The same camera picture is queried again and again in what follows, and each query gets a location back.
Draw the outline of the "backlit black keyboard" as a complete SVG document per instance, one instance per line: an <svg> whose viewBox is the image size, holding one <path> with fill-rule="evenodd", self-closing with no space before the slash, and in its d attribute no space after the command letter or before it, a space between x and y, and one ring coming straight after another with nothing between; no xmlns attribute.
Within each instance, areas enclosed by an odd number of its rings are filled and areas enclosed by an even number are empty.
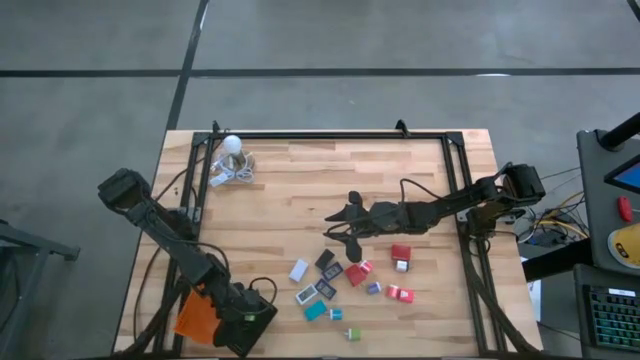
<svg viewBox="0 0 640 360"><path fill-rule="evenodd" d="M640 353L640 296L634 290L584 285L586 318L596 347Z"/></svg>

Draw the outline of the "wooden lamp base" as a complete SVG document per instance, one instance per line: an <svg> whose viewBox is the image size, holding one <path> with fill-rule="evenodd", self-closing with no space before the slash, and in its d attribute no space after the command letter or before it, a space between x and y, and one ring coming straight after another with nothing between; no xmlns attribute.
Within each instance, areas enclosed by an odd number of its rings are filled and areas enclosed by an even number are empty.
<svg viewBox="0 0 640 360"><path fill-rule="evenodd" d="M241 150L239 153L225 153L220 157L219 165L236 177L253 175L254 157L252 153Z"/></svg>

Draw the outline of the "black metal table frame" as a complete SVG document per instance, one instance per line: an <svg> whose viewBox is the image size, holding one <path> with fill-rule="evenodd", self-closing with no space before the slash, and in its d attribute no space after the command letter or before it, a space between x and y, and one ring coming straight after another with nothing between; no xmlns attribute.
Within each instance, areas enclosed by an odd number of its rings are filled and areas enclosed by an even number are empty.
<svg viewBox="0 0 640 360"><path fill-rule="evenodd" d="M197 168L185 184L190 158L205 149L188 130L169 132L164 140L153 192L174 208L198 205L200 238L208 251L226 253L234 280L254 283L274 301L277 315L252 349L253 357L439 357L474 356L477 343L495 341L483 304L471 305L454 217L422 236L366 239L363 256L373 265L371 279L415 292L402 303L384 294L370 295L345 277L335 282L330 306L344 316L307 321L295 295L319 279L316 259L344 247L324 236L325 218L339 211L350 191L367 203L428 201L455 191L497 169L489 134L484 130L334 131L330 133L243 132L244 147L255 159L250 184L209 185L209 172ZM410 246L407 272L391 258L394 244ZM289 279L298 259L308 263L299 283ZM348 328L361 340L350 342Z"/></svg>

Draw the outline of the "teal plastic box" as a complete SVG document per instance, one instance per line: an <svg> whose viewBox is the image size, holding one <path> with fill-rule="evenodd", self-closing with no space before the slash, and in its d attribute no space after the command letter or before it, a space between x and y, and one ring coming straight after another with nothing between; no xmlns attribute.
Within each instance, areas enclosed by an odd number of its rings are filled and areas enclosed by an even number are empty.
<svg viewBox="0 0 640 360"><path fill-rule="evenodd" d="M307 321L311 322L324 315L328 308L323 300L318 300L304 310L304 316Z"/></svg>

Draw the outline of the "red emergency button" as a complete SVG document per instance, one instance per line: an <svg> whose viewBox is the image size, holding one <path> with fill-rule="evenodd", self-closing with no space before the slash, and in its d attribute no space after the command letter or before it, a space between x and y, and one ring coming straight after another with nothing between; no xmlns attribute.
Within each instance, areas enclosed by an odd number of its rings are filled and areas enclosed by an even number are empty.
<svg viewBox="0 0 640 360"><path fill-rule="evenodd" d="M617 199L617 209L619 216L623 221L627 223L631 223L633 221L635 210L633 209L628 197L620 196Z"/></svg>

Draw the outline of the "black round pole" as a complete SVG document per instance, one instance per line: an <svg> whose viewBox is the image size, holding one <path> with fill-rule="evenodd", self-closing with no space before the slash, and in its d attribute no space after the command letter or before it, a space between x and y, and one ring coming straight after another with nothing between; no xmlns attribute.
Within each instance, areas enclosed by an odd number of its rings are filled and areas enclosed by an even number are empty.
<svg viewBox="0 0 640 360"><path fill-rule="evenodd" d="M600 146L608 151L620 151L624 143L640 133L640 112L610 131L599 132L597 140Z"/></svg>

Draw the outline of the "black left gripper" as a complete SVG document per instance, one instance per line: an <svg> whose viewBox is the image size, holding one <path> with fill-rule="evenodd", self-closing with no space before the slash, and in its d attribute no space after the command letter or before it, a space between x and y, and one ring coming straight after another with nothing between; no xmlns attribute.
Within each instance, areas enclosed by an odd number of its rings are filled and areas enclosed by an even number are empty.
<svg viewBox="0 0 640 360"><path fill-rule="evenodd" d="M250 349L256 342L258 313L264 308L258 290L232 283L229 293L221 303L220 323L213 335L216 347Z"/></svg>

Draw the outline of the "grey metal stand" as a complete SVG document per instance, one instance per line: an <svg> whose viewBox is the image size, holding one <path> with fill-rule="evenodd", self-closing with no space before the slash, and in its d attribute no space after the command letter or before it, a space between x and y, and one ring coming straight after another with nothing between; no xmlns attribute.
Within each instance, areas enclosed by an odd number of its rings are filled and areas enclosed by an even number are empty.
<svg viewBox="0 0 640 360"><path fill-rule="evenodd" d="M15 267L17 280L16 301L7 317L0 324L0 360L10 360L24 334L28 312L43 275L44 266L50 255L59 255L65 261L76 261L79 247L70 247L60 242L46 239L11 226L0 220L0 264L17 265L19 255L34 257L30 272L21 283L21 275Z"/></svg>

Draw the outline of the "yellow rounded device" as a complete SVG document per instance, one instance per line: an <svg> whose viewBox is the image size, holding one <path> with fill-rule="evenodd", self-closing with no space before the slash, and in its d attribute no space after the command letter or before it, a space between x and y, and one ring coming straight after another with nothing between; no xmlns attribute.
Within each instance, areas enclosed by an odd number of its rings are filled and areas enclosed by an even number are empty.
<svg viewBox="0 0 640 360"><path fill-rule="evenodd" d="M640 270L640 223L614 230L607 244L612 257L621 265Z"/></svg>

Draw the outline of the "black metal beam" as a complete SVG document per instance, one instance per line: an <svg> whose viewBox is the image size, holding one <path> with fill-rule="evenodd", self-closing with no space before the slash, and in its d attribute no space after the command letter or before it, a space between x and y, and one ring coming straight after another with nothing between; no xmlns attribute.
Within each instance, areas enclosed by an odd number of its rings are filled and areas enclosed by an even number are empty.
<svg viewBox="0 0 640 360"><path fill-rule="evenodd" d="M570 243L522 263L525 279L533 282L577 268L578 282L594 278L591 239Z"/></svg>

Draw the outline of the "tablet with blue screen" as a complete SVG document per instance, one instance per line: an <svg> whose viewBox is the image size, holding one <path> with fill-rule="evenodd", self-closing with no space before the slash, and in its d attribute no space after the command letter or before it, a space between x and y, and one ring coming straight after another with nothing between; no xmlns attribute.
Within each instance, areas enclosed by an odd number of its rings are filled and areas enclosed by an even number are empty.
<svg viewBox="0 0 640 360"><path fill-rule="evenodd" d="M609 172L604 182L640 195L640 154Z"/></svg>

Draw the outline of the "grey operator cart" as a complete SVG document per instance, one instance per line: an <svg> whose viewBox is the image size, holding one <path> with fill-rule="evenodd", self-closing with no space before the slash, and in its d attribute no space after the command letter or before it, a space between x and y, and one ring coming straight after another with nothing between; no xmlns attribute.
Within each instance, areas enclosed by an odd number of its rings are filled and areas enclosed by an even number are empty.
<svg viewBox="0 0 640 360"><path fill-rule="evenodd" d="M600 146L597 134L604 131L581 131L577 145L582 172L586 213L592 245L594 278L578 282L573 269L578 302L582 355L589 359L640 360L640 353L596 347L588 330L584 285L634 290L640 296L640 270L630 269L616 261L608 248L608 236L614 230L640 223L640 195L604 182L604 177L626 161L640 154L640 140L630 138L620 151L608 151ZM628 197L635 210L631 223L618 213L617 199Z"/></svg>

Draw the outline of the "white windowed box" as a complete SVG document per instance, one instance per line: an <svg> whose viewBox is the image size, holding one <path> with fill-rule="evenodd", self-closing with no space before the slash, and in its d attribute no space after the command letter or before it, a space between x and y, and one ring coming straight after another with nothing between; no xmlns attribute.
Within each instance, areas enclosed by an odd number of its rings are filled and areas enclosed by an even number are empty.
<svg viewBox="0 0 640 360"><path fill-rule="evenodd" d="M299 305L304 305L318 294L316 287L309 284L295 295L295 299Z"/></svg>

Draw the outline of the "black plastic basket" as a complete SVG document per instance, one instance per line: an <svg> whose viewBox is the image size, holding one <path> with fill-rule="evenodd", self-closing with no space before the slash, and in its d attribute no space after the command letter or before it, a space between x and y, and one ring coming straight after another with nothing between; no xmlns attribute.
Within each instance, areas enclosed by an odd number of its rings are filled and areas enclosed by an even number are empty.
<svg viewBox="0 0 640 360"><path fill-rule="evenodd" d="M220 323L214 333L215 347L226 347L241 358L246 357L266 331L276 316L277 308L261 301L256 311L227 307L223 310ZM253 322L245 320L247 314L255 314Z"/></svg>

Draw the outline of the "white paper sheet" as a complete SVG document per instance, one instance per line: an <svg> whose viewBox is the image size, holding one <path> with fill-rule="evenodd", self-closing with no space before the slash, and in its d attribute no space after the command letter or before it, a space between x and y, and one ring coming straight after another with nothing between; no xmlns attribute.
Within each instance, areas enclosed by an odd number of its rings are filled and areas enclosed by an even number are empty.
<svg viewBox="0 0 640 360"><path fill-rule="evenodd" d="M537 322L541 321L542 303L542 281L536 280L528 283L529 297L533 306L534 317Z"/></svg>

